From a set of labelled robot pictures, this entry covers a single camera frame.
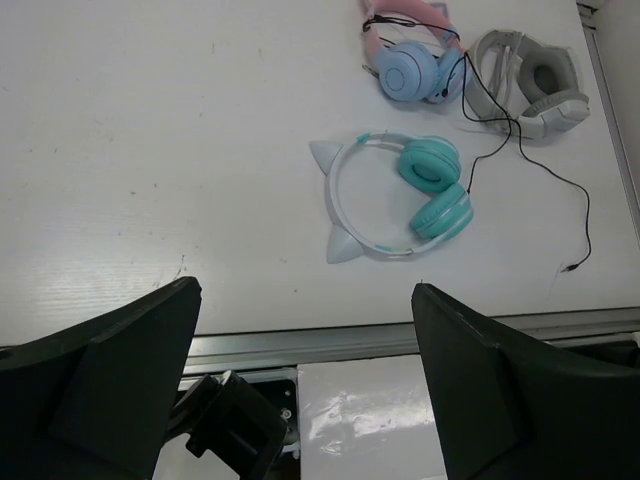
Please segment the teal cat-ear headphones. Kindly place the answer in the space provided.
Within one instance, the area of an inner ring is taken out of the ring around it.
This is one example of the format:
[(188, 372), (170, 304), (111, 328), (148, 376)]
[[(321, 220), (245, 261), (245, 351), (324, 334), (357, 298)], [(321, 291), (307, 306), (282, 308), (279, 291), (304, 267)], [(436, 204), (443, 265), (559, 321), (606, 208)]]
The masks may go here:
[[(377, 244), (351, 224), (339, 199), (339, 174), (347, 160), (366, 146), (401, 148), (397, 172), (411, 187), (427, 194), (429, 202), (411, 218), (410, 229), (422, 241), (417, 247), (395, 249)], [(325, 201), (332, 227), (326, 261), (340, 264), (371, 255), (384, 259), (406, 259), (432, 250), (460, 234), (473, 220), (474, 209), (468, 191), (459, 183), (459, 152), (440, 136), (416, 136), (399, 132), (365, 132), (350, 144), (313, 140), (309, 149), (325, 176)]]

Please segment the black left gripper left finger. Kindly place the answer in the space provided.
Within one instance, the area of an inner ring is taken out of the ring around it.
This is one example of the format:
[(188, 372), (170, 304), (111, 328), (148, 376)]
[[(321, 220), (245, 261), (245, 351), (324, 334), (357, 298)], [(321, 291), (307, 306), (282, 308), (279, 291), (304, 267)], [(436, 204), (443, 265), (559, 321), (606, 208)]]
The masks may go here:
[(149, 479), (201, 306), (194, 277), (1, 352), (4, 479)]

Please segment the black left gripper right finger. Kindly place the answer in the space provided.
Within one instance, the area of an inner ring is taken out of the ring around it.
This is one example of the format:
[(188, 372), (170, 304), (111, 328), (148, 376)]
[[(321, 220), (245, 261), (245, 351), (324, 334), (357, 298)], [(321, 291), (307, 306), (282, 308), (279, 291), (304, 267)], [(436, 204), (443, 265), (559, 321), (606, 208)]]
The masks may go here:
[(635, 479), (639, 347), (557, 347), (430, 284), (414, 326), (451, 479)]

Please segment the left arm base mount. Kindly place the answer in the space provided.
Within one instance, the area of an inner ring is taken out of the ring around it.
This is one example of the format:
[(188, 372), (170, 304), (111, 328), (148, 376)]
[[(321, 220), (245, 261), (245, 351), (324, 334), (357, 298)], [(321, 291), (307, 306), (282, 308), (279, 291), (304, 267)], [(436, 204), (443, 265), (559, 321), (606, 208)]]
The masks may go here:
[(294, 387), (277, 380), (267, 392), (261, 388), (231, 370), (202, 376), (178, 393), (164, 441), (187, 435), (193, 456), (210, 451), (241, 479), (265, 479), (299, 435)]

